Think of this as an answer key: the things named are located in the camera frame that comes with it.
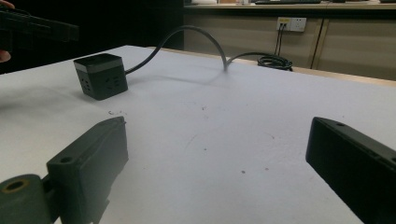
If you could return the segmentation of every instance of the screw hole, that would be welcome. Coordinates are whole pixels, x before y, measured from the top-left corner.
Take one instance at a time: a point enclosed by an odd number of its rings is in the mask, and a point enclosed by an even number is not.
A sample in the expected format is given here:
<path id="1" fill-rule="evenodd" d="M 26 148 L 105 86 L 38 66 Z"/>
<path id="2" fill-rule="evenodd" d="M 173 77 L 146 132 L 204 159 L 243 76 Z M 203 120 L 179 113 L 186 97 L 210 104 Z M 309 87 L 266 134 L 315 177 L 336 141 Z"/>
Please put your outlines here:
<path id="1" fill-rule="evenodd" d="M 2 191 L 4 193 L 13 193 L 13 192 L 16 192 L 16 191 L 26 187 L 28 185 L 28 183 L 29 183 L 29 181 L 26 179 L 19 179 L 19 180 L 16 180 L 16 181 L 6 185 L 6 187 L 3 188 Z"/>
<path id="2" fill-rule="evenodd" d="M 15 189 L 18 189 L 18 188 L 20 188 L 22 186 L 23 186 L 23 182 L 19 180 L 17 182 L 14 182 L 14 183 L 11 183 L 10 185 L 8 185 L 6 187 L 6 189 L 7 190 L 15 190 Z"/>
<path id="3" fill-rule="evenodd" d="M 61 163 L 67 163 L 67 162 L 70 162 L 71 160 L 73 160 L 71 157 L 65 157 L 65 158 L 61 159 Z"/>

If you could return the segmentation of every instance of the wall outlet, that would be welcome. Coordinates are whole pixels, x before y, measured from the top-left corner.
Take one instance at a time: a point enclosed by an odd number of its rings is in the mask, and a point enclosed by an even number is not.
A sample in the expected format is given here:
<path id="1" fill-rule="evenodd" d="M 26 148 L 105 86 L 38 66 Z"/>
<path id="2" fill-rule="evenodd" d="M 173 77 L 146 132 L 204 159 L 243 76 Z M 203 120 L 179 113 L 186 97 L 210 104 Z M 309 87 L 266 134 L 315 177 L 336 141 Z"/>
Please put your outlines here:
<path id="1" fill-rule="evenodd" d="M 303 32 L 305 24 L 306 18 L 291 18 L 290 31 Z"/>
<path id="2" fill-rule="evenodd" d="M 276 29 L 277 30 L 284 30 L 284 31 L 289 31 L 290 30 L 290 25 L 291 25 L 291 18 L 288 17 L 278 17 L 277 18 L 277 24 L 276 24 Z"/>

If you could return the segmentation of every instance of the black device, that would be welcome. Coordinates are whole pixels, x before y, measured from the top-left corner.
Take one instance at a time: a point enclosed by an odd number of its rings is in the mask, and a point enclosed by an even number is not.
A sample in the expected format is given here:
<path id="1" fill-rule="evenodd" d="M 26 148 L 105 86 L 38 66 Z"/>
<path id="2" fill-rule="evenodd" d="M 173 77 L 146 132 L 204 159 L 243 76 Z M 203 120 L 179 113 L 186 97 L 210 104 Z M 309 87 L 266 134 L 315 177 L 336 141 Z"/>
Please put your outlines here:
<path id="1" fill-rule="evenodd" d="M 306 161 L 365 224 L 396 223 L 396 152 L 335 120 L 314 118 Z"/>
<path id="2" fill-rule="evenodd" d="M 295 5 L 295 4 L 319 4 L 321 0 L 259 0 L 256 5 Z"/>
<path id="3" fill-rule="evenodd" d="M 23 10 L 0 7 L 0 49 L 32 49 L 32 37 L 63 42 L 77 41 L 78 27 L 34 17 Z"/>
<path id="4" fill-rule="evenodd" d="M 95 100 L 105 100 L 128 90 L 122 58 L 102 53 L 74 60 L 82 91 Z"/>
<path id="5" fill-rule="evenodd" d="M 21 175 L 0 184 L 0 223 L 99 223 L 127 161 L 124 118 L 99 122 L 47 162 L 43 179 Z"/>

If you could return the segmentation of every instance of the cable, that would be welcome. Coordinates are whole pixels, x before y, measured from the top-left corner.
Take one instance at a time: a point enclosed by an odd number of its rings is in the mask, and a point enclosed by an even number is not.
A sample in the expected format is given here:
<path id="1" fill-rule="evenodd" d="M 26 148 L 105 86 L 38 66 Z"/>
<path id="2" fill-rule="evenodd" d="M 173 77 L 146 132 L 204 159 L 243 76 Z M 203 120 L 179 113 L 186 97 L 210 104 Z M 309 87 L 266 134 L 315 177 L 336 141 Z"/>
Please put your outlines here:
<path id="1" fill-rule="evenodd" d="M 283 23 L 281 23 L 281 24 L 279 25 L 279 29 L 277 30 L 277 39 L 276 39 L 276 47 L 275 47 L 274 55 L 276 55 L 276 52 L 277 52 L 277 45 L 279 44 L 280 26 L 283 26 Z"/>
<path id="2" fill-rule="evenodd" d="M 283 30 L 286 27 L 286 24 L 282 24 L 282 28 L 279 29 L 278 32 L 278 42 L 280 40 L 280 44 L 282 42 L 282 33 Z M 222 62 L 223 62 L 223 69 L 224 71 L 227 71 L 228 66 L 231 64 L 231 62 L 237 58 L 243 57 L 243 56 L 248 56 L 248 55 L 261 55 L 262 57 L 258 60 L 258 66 L 264 66 L 264 67 L 270 67 L 270 68 L 275 68 L 275 69 L 280 69 L 280 70 L 290 70 L 292 71 L 291 67 L 292 67 L 292 62 L 282 58 L 280 56 L 276 56 L 276 55 L 272 55 L 272 54 L 267 54 L 267 53 L 262 53 L 262 52 L 248 52 L 248 53 L 243 53 L 243 54 L 239 54 L 236 55 L 232 58 L 230 58 L 229 60 L 226 59 L 225 57 L 225 53 L 223 51 L 223 49 L 221 48 L 219 42 L 207 31 L 195 27 L 195 26 L 191 26 L 191 25 L 184 25 L 184 26 L 179 26 L 176 29 L 174 29 L 173 31 L 171 31 L 166 38 L 163 39 L 163 41 L 157 46 L 157 48 L 155 48 L 154 51 L 151 52 L 151 54 L 147 57 L 147 59 L 145 59 L 142 63 L 138 64 L 137 66 L 130 68 L 128 70 L 125 71 L 125 75 L 128 75 L 134 71 L 136 71 L 137 69 L 143 67 L 144 65 L 146 65 L 149 61 L 151 61 L 151 59 L 154 58 L 154 56 L 158 53 L 158 51 L 160 51 L 160 49 L 163 47 L 163 45 L 166 43 L 166 41 L 174 34 L 180 32 L 180 31 L 184 31 L 184 30 L 193 30 L 196 31 L 204 36 L 206 36 L 218 49 L 219 54 L 221 56 Z"/>
<path id="3" fill-rule="evenodd" d="M 277 51 L 277 56 L 280 54 L 280 48 L 282 48 L 282 36 L 283 36 L 283 31 L 286 28 L 286 23 L 283 23 L 282 31 L 280 31 L 280 41 L 279 41 L 279 50 Z"/>
<path id="4" fill-rule="evenodd" d="M 275 47 L 274 55 L 276 55 L 276 52 L 277 52 L 277 55 L 280 54 L 280 49 L 282 48 L 283 31 L 285 30 L 286 25 L 287 25 L 286 23 L 280 23 L 280 25 L 279 25 L 279 29 L 277 30 L 277 39 L 276 39 L 276 47 Z"/>
<path id="5" fill-rule="evenodd" d="M 227 66 L 229 66 L 233 60 L 244 57 L 244 56 L 249 56 L 249 55 L 260 55 L 259 60 L 257 60 L 258 66 L 263 66 L 263 67 L 269 67 L 269 68 L 275 68 L 275 69 L 280 69 L 280 70 L 285 70 L 285 71 L 292 71 L 292 66 L 293 63 L 285 58 L 282 58 L 280 56 L 276 56 L 274 54 L 268 54 L 268 53 L 262 53 L 262 52 L 248 52 L 248 53 L 243 53 L 236 55 L 232 58 L 230 58 L 227 61 Z"/>
<path id="6" fill-rule="evenodd" d="M 191 26 L 191 25 L 184 25 L 184 26 L 179 26 L 177 27 L 175 30 L 171 31 L 166 38 L 163 39 L 163 41 L 157 46 L 157 48 L 155 48 L 154 51 L 152 51 L 152 53 L 147 57 L 147 59 L 145 61 L 143 61 L 142 63 L 138 64 L 137 66 L 128 69 L 125 71 L 125 75 L 128 75 L 134 71 L 136 71 L 137 69 L 143 67 L 144 65 L 146 65 L 146 63 L 148 63 L 152 58 L 154 58 L 154 56 L 158 53 L 158 51 L 160 51 L 160 49 L 163 47 L 163 45 L 166 43 L 166 41 L 174 34 L 180 32 L 180 31 L 184 31 L 184 30 L 193 30 L 196 31 L 204 36 L 206 36 L 210 41 L 212 41 L 212 43 L 216 46 L 216 48 L 218 49 L 221 59 L 223 61 L 223 69 L 224 71 L 227 71 L 227 59 L 225 58 L 225 54 L 223 49 L 221 48 L 220 44 L 218 43 L 218 41 L 213 38 L 213 36 L 208 33 L 207 31 L 195 27 L 195 26 Z"/>

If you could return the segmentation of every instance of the black square box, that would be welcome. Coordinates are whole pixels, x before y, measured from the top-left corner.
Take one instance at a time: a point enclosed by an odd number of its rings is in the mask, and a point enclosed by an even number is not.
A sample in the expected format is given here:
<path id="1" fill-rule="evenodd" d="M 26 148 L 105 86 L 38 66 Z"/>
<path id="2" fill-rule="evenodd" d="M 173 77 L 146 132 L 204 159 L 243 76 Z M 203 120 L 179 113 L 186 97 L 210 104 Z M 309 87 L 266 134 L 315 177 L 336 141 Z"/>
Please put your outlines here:
<path id="1" fill-rule="evenodd" d="M 105 100 L 128 90 L 122 58 L 108 53 L 74 60 L 82 91 Z"/>

